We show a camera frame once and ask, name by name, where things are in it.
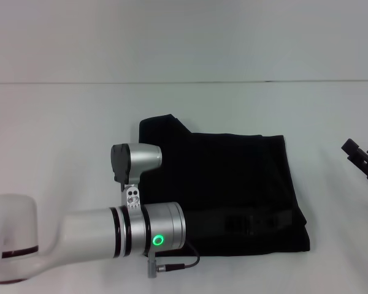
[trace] white wall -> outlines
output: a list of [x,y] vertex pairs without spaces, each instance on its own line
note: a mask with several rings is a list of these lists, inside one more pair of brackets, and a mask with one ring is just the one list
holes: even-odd
[[368,148],[368,83],[0,85],[0,193],[36,199],[42,250],[66,211],[120,204],[110,147],[166,113],[194,132],[285,135],[312,250],[205,257],[155,280],[144,257],[105,260],[0,294],[368,293],[368,181],[340,149],[349,137]]
[[0,82],[368,79],[368,0],[0,0]]

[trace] cable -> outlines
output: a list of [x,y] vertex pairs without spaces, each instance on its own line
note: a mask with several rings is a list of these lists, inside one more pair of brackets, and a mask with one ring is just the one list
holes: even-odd
[[184,270],[185,268],[192,268],[196,266],[201,261],[201,255],[196,250],[196,248],[188,241],[185,241],[189,248],[195,253],[195,256],[197,257],[196,261],[194,263],[191,263],[190,265],[186,265],[184,263],[174,263],[170,265],[158,265],[157,266],[157,272],[162,271],[178,271],[178,270]]

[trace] robotic arm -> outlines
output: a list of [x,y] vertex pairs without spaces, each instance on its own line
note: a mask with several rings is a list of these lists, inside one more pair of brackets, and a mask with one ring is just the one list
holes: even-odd
[[38,253],[37,210],[28,196],[0,195],[0,284],[21,282],[56,266],[102,258],[148,255],[148,276],[184,265],[156,265],[155,252],[183,247],[185,218],[178,203],[141,205],[140,175],[162,164],[158,146],[112,147],[115,181],[124,205],[68,214],[60,223],[55,245]]

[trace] black garment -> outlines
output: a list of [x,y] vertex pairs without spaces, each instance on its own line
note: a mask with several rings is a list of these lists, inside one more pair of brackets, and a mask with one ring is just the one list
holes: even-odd
[[[186,238],[201,255],[309,251],[283,136],[192,134],[172,115],[140,123],[139,143],[161,147],[143,173],[143,204],[178,202]],[[183,248],[159,256],[192,255]]]

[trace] green led ring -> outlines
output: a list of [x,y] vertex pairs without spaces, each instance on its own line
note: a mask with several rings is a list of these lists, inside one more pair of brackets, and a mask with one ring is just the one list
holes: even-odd
[[153,244],[155,246],[159,246],[159,245],[162,245],[162,243],[164,242],[164,237],[162,235],[156,235],[154,238],[153,238]]

